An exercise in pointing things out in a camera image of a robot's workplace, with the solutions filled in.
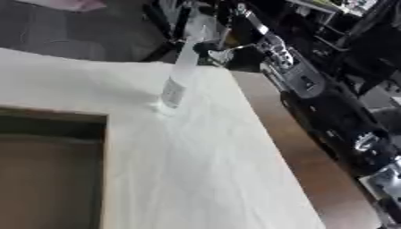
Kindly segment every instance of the table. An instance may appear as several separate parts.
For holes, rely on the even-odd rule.
[[[102,228],[324,228],[227,70],[199,67],[165,117],[170,64],[0,56],[0,105],[108,116]]]
[[[322,13],[326,13],[328,17],[324,20],[324,24],[330,24],[331,20],[337,13],[349,13],[357,17],[362,17],[363,14],[357,11],[349,10],[344,6],[339,6],[331,3],[330,1],[318,1],[318,0],[286,0],[290,4],[296,4],[308,9],[317,10]]]

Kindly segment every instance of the wrinkled fabric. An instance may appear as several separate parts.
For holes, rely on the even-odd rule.
[[[87,12],[106,7],[99,0],[15,0],[18,2],[37,4],[57,10]]]
[[[107,115],[102,228],[325,228],[228,70],[197,67],[167,117],[171,64],[0,58],[1,106]]]

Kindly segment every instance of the plastic bottle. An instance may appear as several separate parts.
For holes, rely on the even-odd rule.
[[[158,110],[162,114],[173,115],[181,105],[198,65],[199,55],[193,51],[193,47],[204,39],[204,33],[205,28],[203,27],[198,35],[186,39],[158,100]]]

